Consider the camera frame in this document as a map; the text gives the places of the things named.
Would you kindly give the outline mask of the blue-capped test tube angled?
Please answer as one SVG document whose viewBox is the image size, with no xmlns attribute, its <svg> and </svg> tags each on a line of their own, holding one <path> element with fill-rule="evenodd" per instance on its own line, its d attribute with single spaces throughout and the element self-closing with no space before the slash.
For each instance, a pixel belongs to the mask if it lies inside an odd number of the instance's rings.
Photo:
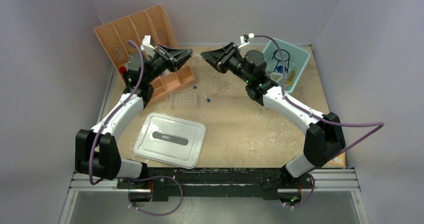
<svg viewBox="0 0 424 224">
<path fill-rule="evenodd" d="M 211 101 L 210 98 L 206 96 L 206 94 L 203 91 L 200 91 L 200 93 L 204 96 L 204 98 L 206 99 L 208 103 Z"/>
</svg>

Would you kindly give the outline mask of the brown test tube brush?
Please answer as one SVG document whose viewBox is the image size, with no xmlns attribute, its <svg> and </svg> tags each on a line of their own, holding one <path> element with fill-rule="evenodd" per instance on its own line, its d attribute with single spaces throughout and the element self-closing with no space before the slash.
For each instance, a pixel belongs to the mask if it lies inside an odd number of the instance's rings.
<svg viewBox="0 0 424 224">
<path fill-rule="evenodd" d="M 294 79 L 295 79 L 295 75 L 296 75 L 296 72 L 294 71 L 294 70 L 292 70 L 287 76 L 286 76 L 286 79 L 285 79 L 285 81 L 284 81 L 284 86 L 285 87 L 287 87 L 287 86 L 291 86 L 292 84 L 293 84 L 293 81 L 294 81 Z"/>
</svg>

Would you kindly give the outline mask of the blue hexagonal plastic piece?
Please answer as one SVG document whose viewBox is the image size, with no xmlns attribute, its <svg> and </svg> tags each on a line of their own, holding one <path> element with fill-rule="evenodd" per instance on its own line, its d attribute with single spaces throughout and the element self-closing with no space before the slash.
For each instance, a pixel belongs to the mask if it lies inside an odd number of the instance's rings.
<svg viewBox="0 0 424 224">
<path fill-rule="evenodd" d="M 287 72 L 288 71 L 288 68 L 286 66 L 279 65 L 279 66 L 276 67 L 276 71 L 278 73 L 283 73 L 283 72 Z"/>
</svg>

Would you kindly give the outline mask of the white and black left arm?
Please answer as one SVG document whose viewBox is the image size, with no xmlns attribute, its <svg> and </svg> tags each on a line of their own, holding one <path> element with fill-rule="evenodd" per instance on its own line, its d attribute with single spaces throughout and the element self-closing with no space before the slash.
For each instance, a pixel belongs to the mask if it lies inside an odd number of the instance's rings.
<svg viewBox="0 0 424 224">
<path fill-rule="evenodd" d="M 149 183 L 146 163 L 122 158 L 117 141 L 130 122 L 151 101 L 152 81 L 163 72 L 176 72 L 191 58 L 192 49 L 170 48 L 158 45 L 150 59 L 144 57 L 142 48 L 135 47 L 127 65 L 118 70 L 124 78 L 125 88 L 117 104 L 96 125 L 81 129 L 75 136 L 75 171 L 87 174 L 89 183 L 97 185 L 103 180 L 129 179 L 138 189 Z"/>
</svg>

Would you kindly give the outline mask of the clear test tube rack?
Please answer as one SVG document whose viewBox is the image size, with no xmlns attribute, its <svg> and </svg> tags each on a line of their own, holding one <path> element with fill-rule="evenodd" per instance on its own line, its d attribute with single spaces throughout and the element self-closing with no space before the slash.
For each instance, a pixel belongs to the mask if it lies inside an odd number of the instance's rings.
<svg viewBox="0 0 424 224">
<path fill-rule="evenodd" d="M 170 95 L 169 104 L 174 110 L 197 108 L 198 96 L 194 92 L 173 92 Z"/>
</svg>

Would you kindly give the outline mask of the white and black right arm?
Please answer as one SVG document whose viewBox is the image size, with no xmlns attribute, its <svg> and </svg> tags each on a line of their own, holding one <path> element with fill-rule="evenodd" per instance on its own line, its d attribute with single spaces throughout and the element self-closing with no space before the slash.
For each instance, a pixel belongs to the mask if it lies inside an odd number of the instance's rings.
<svg viewBox="0 0 424 224">
<path fill-rule="evenodd" d="M 284 93 L 266 75 L 267 63 L 262 52 L 249 50 L 242 56 L 237 45 L 231 42 L 225 47 L 204 51 L 200 55 L 219 73 L 230 71 L 243 80 L 247 95 L 253 101 L 276 111 L 304 134 L 302 153 L 282 167 L 280 180 L 284 186 L 294 187 L 303 174 L 321 168 L 346 147 L 339 117 L 332 112 L 323 114 L 315 111 Z"/>
</svg>

